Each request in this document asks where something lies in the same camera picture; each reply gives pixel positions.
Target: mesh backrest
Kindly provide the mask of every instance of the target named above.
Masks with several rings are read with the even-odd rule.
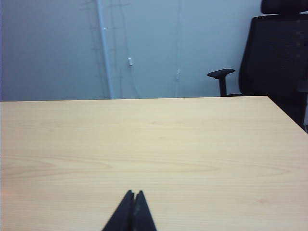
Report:
[[[242,93],[288,97],[307,70],[308,14],[253,18],[239,76]]]

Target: office chair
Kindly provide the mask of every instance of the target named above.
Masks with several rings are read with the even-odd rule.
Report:
[[[269,96],[301,128],[308,94],[308,0],[263,0],[261,11],[276,14],[251,21],[239,72],[242,94],[227,95],[222,69],[207,75],[219,80],[221,96]]]

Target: light wood tabletop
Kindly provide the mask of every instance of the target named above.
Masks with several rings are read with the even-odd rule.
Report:
[[[307,231],[308,136],[267,97],[1,102],[1,230]]]

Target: chair armrest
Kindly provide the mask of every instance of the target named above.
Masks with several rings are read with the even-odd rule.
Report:
[[[233,69],[222,69],[207,74],[208,76],[219,80],[220,96],[227,96],[226,76],[234,71],[235,70]]]
[[[297,92],[308,93],[308,79],[300,80],[296,88]]]
[[[210,72],[207,74],[207,76],[213,77],[215,79],[220,79],[225,77],[227,74],[233,73],[235,70],[233,69],[222,69],[219,71]]]

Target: armrest pad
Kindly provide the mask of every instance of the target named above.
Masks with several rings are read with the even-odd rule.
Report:
[[[219,70],[219,71],[214,71],[214,72],[208,73],[207,76],[213,77],[215,79],[220,79],[220,78],[223,78],[227,74],[230,74],[232,72],[235,72],[235,70],[233,70],[233,69],[222,69],[222,70]]]
[[[297,92],[308,93],[308,79],[301,80],[296,88]]]

